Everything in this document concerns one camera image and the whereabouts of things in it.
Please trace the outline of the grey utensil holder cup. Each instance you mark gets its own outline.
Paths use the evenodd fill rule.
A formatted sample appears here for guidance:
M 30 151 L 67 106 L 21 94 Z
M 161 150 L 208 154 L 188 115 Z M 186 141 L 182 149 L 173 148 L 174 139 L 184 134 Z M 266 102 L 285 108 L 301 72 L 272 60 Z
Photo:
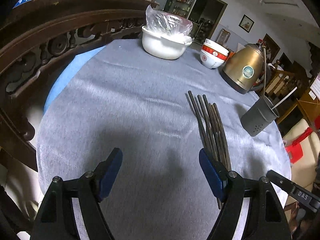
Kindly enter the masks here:
M 255 137 L 278 117 L 279 113 L 273 103 L 266 96 L 262 96 L 240 118 L 240 122 L 245 131 Z

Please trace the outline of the clear plastic bag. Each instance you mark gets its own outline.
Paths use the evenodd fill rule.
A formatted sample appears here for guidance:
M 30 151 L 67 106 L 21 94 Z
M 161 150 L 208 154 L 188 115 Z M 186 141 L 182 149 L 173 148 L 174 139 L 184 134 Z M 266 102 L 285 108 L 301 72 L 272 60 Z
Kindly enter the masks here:
M 147 7 L 145 15 L 146 28 L 149 31 L 169 36 L 180 34 L 188 36 L 193 29 L 193 23 L 190 20 L 175 14 L 155 10 L 150 5 Z

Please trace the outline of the red white stacked bowls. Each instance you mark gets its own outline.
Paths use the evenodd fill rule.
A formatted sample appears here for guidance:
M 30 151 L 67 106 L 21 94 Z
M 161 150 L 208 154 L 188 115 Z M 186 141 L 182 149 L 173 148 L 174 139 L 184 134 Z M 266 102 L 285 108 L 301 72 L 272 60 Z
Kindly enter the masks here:
M 206 39 L 200 51 L 200 60 L 205 67 L 215 69 L 227 60 L 228 54 L 229 51 L 226 48 Z

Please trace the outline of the shelf with bottles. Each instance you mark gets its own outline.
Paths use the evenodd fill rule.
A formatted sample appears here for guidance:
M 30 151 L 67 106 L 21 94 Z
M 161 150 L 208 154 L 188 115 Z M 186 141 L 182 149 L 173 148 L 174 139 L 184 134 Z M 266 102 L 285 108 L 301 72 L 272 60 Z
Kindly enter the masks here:
M 165 12 L 196 22 L 196 20 L 191 18 L 191 12 L 196 1 L 197 0 L 167 0 L 163 10 Z

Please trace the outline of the grey tablecloth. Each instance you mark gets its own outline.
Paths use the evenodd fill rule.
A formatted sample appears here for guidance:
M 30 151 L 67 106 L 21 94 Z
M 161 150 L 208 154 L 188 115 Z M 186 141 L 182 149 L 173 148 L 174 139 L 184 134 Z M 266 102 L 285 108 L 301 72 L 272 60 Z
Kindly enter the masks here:
M 219 213 L 199 164 L 202 141 L 187 92 L 216 103 L 232 169 L 258 179 L 291 177 L 275 123 L 250 136 L 240 117 L 257 101 L 187 49 L 173 61 L 148 54 L 139 39 L 115 40 L 93 56 L 54 99 L 37 132 L 42 191 L 54 176 L 80 177 L 114 148 L 123 163 L 101 209 L 116 239 L 206 239 Z

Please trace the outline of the dark chopstick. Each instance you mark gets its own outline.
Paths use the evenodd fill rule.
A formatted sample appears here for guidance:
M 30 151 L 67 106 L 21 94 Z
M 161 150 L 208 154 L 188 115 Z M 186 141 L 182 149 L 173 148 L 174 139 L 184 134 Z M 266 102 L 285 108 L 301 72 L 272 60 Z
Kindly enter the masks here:
M 196 116 L 196 119 L 197 119 L 197 122 L 198 122 L 199 130 L 200 130 L 200 136 L 201 136 L 201 138 L 203 140 L 203 147 L 206 150 L 206 153 L 208 153 L 208 154 L 212 153 L 212 150 L 210 148 L 210 142 L 209 142 L 209 139 L 207 137 L 206 131 L 204 129 L 204 126 L 203 126 L 203 123 L 202 123 L 202 119 L 201 119 L 201 115 L 200 115 L 199 109 L 197 107 L 195 98 L 194 98 L 191 90 L 188 91 L 188 95 L 189 95 L 189 99 L 191 101 L 191 104 L 192 104 L 192 107 L 193 107 L 193 110 L 194 110 L 194 113 L 195 113 L 195 116 Z
M 209 119 L 208 113 L 206 111 L 206 108 L 204 106 L 204 103 L 203 103 L 201 96 L 198 95 L 197 99 L 198 99 L 200 107 L 201 107 L 202 115 L 204 117 L 204 122 L 206 123 L 206 134 L 208 136 L 208 140 L 209 140 L 209 144 L 210 144 L 209 148 L 212 152 L 213 159 L 215 161 L 217 161 L 216 144 L 215 144 L 215 140 L 214 140 L 212 129 L 211 129 L 210 119 Z
M 207 97 L 206 97 L 205 94 L 202 95 L 202 98 L 203 98 L 204 105 L 205 105 L 206 111 L 207 111 L 209 119 L 210 119 L 211 129 L 212 129 L 213 137 L 214 137 L 214 140 L 215 140 L 216 139 L 216 134 L 215 134 L 214 124 L 213 124 L 213 116 L 212 116 L 212 113 L 211 113 L 210 107 L 209 107 L 209 102 L 208 102 Z M 217 152 L 217 161 L 220 161 L 218 152 Z

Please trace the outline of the gold electric kettle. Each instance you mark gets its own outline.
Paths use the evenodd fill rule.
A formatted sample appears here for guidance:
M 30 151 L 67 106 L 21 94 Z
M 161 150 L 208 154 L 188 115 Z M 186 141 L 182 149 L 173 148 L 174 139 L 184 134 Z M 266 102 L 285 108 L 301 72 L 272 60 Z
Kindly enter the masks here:
M 246 44 L 226 61 L 220 75 L 240 94 L 265 88 L 271 78 L 266 47 L 259 43 Z

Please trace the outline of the framed wall picture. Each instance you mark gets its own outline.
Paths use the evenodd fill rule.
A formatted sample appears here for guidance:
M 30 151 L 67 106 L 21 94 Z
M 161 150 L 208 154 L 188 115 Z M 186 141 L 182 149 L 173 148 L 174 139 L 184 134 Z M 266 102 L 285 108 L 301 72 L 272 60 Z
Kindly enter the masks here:
M 254 21 L 247 15 L 244 15 L 239 23 L 239 27 L 249 33 L 253 27 Z

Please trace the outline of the cream sofa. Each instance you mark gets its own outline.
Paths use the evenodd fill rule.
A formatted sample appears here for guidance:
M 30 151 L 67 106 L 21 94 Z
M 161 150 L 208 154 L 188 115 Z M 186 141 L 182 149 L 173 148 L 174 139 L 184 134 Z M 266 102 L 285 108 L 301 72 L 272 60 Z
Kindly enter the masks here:
M 311 191 L 317 176 L 319 137 L 305 119 L 297 122 L 283 137 L 291 163 L 291 180 Z

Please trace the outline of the white ceramic pot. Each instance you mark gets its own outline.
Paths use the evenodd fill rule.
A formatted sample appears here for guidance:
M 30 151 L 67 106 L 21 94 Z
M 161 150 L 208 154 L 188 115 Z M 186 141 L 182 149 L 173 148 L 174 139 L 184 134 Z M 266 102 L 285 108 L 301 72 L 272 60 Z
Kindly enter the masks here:
M 178 59 L 193 42 L 190 36 L 168 36 L 150 31 L 146 25 L 142 26 L 142 32 L 144 50 L 152 56 L 165 60 Z

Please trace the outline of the light metal chopstick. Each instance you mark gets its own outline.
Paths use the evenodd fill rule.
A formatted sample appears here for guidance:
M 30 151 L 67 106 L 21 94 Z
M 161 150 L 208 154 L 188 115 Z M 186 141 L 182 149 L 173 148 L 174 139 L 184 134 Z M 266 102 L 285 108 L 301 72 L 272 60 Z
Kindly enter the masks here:
M 293 94 L 297 90 L 297 87 L 295 87 L 291 92 L 289 92 L 284 98 L 282 98 L 278 103 L 276 103 L 271 109 L 274 110 L 277 108 L 281 103 L 283 103 L 291 94 Z

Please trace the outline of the blue table cover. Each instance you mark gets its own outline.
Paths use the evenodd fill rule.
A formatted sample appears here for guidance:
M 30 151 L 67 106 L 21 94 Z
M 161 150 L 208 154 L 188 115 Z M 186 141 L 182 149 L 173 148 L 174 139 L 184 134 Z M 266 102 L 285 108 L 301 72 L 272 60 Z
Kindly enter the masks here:
M 44 104 L 44 113 L 46 113 L 54 99 L 64 90 L 64 88 L 83 67 L 83 65 L 104 48 L 105 46 L 102 46 L 75 56 L 75 58 L 62 71 L 57 80 L 54 82 Z

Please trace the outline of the carved dark wooden chair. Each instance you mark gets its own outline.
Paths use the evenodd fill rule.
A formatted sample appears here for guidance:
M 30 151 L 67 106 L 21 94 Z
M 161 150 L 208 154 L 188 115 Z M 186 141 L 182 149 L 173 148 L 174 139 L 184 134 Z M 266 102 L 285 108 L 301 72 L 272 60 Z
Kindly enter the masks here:
M 32 0 L 1 26 L 1 148 L 37 170 L 23 105 L 76 55 L 137 37 L 155 0 Z

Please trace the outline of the brown chopstick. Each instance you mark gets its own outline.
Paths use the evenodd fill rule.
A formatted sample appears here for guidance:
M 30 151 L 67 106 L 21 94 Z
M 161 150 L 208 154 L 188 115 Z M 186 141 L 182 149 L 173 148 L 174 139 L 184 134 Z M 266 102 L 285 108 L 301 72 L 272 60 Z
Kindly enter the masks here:
M 222 145 L 221 145 L 221 137 L 220 137 L 220 131 L 219 131 L 219 125 L 217 123 L 216 115 L 214 112 L 214 107 L 211 103 L 209 103 L 210 111 L 213 116 L 213 124 L 214 124 L 214 129 L 215 129 L 215 134 L 216 134 L 216 147 L 217 147 L 217 152 L 219 155 L 219 160 L 223 165 L 225 165 L 225 160 L 224 160 L 224 155 L 223 155 L 223 150 L 222 150 Z
M 228 144 L 227 144 L 227 139 L 226 139 L 226 135 L 225 135 L 225 130 L 222 124 L 222 120 L 221 120 L 221 116 L 218 110 L 218 107 L 216 105 L 216 103 L 213 103 L 213 107 L 215 109 L 215 113 L 218 119 L 218 124 L 220 126 L 220 133 L 221 133 L 221 138 L 222 138 L 222 144 L 223 144 L 223 148 L 224 148 L 224 155 L 225 155 L 225 159 L 226 159 L 226 168 L 228 171 L 232 170 L 231 167 L 231 161 L 230 161 L 230 156 L 229 156 L 229 151 L 228 151 Z
M 223 125 L 222 125 L 222 121 L 220 118 L 220 114 L 217 108 L 216 103 L 212 104 L 212 110 L 214 113 L 214 117 L 215 117 L 215 121 L 217 124 L 217 130 L 218 130 L 218 137 L 220 140 L 220 160 L 221 162 L 224 164 L 224 166 L 226 167 L 226 169 L 229 171 L 230 170 L 230 159 L 228 156 L 228 146 L 227 146 L 227 140 L 226 140 L 226 136 L 225 136 L 225 132 L 223 129 Z

